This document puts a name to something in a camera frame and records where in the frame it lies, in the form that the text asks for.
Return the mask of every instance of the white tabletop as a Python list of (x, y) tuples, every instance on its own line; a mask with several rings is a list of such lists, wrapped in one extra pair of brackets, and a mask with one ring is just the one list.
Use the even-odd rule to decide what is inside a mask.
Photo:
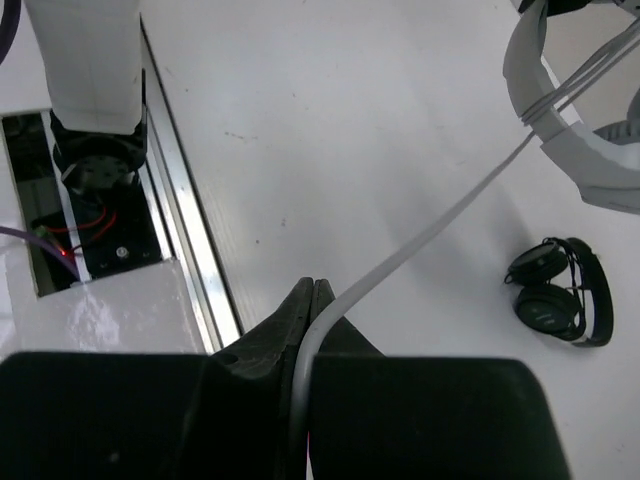
[[(242, 321), (301, 276), (337, 293), (435, 220), (526, 135), (502, 59), (508, 0), (149, 0), (150, 34)], [(538, 335), (502, 285), (546, 236), (590, 243), (616, 331), (601, 350)], [(388, 354), (524, 361), (579, 479), (640, 470), (640, 219), (584, 205), (530, 146), (348, 317)]]

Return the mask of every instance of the red wire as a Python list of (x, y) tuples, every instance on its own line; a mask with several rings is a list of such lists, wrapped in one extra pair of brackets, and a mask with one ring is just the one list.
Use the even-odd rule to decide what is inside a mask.
[[(93, 237), (91, 237), (91, 240), (89, 240), (89, 242), (87, 242), (86, 245), (89, 245), (93, 242), (95, 242), (96, 240), (98, 240), (99, 238), (101, 238), (102, 236), (104, 236), (105, 233), (107, 233), (107, 231), (113, 227), (113, 224), (116, 223), (116, 212), (113, 212), (113, 215), (111, 216), (111, 220), (109, 220), (109, 223), (107, 223), (104, 227), (102, 227), (102, 230), (100, 230), (98, 233), (96, 233)], [(71, 250), (69, 250), (71, 253), (74, 253), (76, 250), (78, 250), (79, 248), (82, 248), (82, 244), (78, 244), (75, 247), (73, 247)]]
[(100, 215), (100, 217), (98, 217), (98, 219), (94, 220), (93, 222), (84, 223), (82, 225), (77, 225), (77, 226), (75, 226), (73, 228), (51, 228), (51, 227), (45, 227), (45, 228), (50, 233), (75, 232), (76, 230), (85, 230), (87, 228), (95, 227), (100, 222), (102, 222), (102, 220), (104, 220), (104, 217), (106, 217), (106, 216), (107, 216), (107, 207), (102, 207), (102, 215)]

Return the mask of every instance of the screw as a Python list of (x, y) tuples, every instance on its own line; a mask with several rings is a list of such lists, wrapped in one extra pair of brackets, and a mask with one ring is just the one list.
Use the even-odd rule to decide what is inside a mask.
[(129, 256), (129, 250), (127, 250), (127, 247), (118, 247), (116, 250), (116, 256), (120, 260), (124, 260)]

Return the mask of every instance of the white cable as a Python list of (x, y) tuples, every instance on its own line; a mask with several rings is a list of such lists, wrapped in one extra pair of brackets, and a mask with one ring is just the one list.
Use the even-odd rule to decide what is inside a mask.
[(453, 222), (458, 215), (471, 205), (471, 202), (509, 166), (533, 137), (535, 137), (535, 134), (533, 132), (529, 133), (524, 141), (518, 145), (502, 163), (494, 168), (469, 193), (438, 218), (435, 223), (429, 225), (413, 240), (351, 285), (342, 295), (331, 302), (311, 324), (300, 345), (293, 373), (289, 418), (289, 445), (291, 452), (295, 452), (300, 445), (306, 442), (307, 410), (309, 406), (309, 389), (311, 386), (313, 359), (320, 350), (322, 341), (327, 333), (329, 333), (329, 330), (331, 330), (335, 323), (342, 318), (351, 307), (358, 303), (367, 293), (378, 286), (430, 240), (435, 238)]

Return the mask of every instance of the black headphones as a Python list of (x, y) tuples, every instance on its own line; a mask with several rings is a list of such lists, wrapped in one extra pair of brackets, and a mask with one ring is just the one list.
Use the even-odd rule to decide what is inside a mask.
[[(551, 279), (567, 267), (571, 270), (570, 289), (553, 285)], [(580, 285), (576, 282), (576, 268)], [(600, 261), (582, 240), (547, 238), (516, 258), (508, 272), (505, 283), (524, 286), (514, 305), (522, 323), (562, 340), (579, 340), (587, 328), (584, 298), (585, 290), (589, 290), (595, 310), (593, 333), (574, 345), (603, 347), (609, 343), (613, 335), (611, 291)]]

